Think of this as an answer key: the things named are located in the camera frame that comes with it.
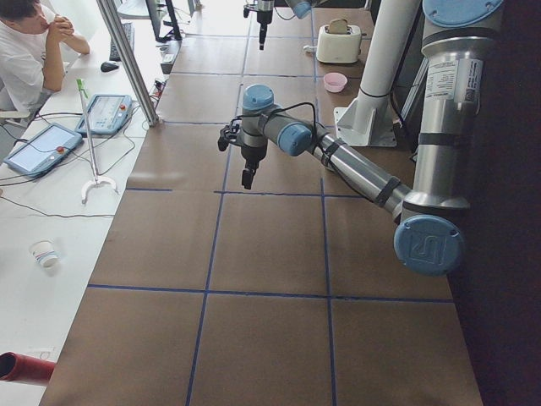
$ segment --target red cylinder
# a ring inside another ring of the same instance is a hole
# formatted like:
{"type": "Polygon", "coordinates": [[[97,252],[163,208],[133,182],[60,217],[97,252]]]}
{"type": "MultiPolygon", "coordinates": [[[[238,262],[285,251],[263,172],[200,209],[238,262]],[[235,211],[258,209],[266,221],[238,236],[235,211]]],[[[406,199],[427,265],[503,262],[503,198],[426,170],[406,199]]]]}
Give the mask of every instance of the red cylinder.
{"type": "Polygon", "coordinates": [[[16,353],[0,355],[0,381],[47,386],[56,363],[16,353]]]}

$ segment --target dark hair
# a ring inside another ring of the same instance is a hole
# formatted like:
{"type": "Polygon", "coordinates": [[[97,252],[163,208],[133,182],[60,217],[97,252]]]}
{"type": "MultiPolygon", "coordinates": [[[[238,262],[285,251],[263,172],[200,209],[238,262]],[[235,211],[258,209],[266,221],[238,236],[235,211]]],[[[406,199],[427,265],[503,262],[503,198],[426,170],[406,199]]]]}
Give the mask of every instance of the dark hair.
{"type": "Polygon", "coordinates": [[[36,15],[36,4],[40,0],[0,0],[0,17],[17,21],[36,15]]]}

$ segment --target white paper cup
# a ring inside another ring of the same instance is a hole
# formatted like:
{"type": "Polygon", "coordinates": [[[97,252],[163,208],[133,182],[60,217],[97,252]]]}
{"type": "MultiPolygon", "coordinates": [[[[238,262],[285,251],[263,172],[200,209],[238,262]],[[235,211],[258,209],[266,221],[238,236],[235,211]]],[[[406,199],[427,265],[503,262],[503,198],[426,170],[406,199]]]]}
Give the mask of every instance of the white paper cup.
{"type": "Polygon", "coordinates": [[[330,72],[323,76],[323,86],[331,93],[343,91],[347,84],[347,77],[338,72],[330,72]]]}
{"type": "Polygon", "coordinates": [[[58,262],[57,251],[54,250],[51,241],[46,239],[32,244],[29,251],[44,268],[50,268],[58,262]]]}

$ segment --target black mouse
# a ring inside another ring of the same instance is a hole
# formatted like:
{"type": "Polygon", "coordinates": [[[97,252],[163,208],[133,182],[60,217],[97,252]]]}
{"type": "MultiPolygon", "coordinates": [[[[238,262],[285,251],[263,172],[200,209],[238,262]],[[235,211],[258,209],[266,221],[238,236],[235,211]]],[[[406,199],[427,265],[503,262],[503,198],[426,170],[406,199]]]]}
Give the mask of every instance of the black mouse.
{"type": "Polygon", "coordinates": [[[112,61],[104,62],[100,66],[101,72],[111,72],[115,69],[118,69],[118,63],[112,61]]]}

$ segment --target blue cap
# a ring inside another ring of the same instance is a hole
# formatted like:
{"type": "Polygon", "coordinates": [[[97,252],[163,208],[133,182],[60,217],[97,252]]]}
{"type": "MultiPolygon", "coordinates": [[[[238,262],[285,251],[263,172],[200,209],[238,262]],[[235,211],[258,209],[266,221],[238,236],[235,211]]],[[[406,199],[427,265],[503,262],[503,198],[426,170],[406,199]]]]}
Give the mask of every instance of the blue cap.
{"type": "Polygon", "coordinates": [[[423,11],[433,24],[460,28],[486,19],[501,7],[504,0],[423,0],[423,11]]]}
{"type": "Polygon", "coordinates": [[[308,15],[311,9],[312,9],[312,6],[310,6],[310,3],[301,2],[293,7],[293,12],[295,13],[298,19],[303,19],[304,17],[308,15]]]}
{"type": "Polygon", "coordinates": [[[312,131],[302,123],[290,123],[281,129],[276,144],[289,156],[301,155],[312,143],[312,131]]]}
{"type": "Polygon", "coordinates": [[[243,95],[243,109],[258,111],[274,103],[274,93],[266,85],[251,85],[243,95]]]}
{"type": "Polygon", "coordinates": [[[437,216],[409,217],[395,232],[398,259],[423,275],[442,276],[453,271],[461,264],[465,249],[460,230],[437,216]]]}

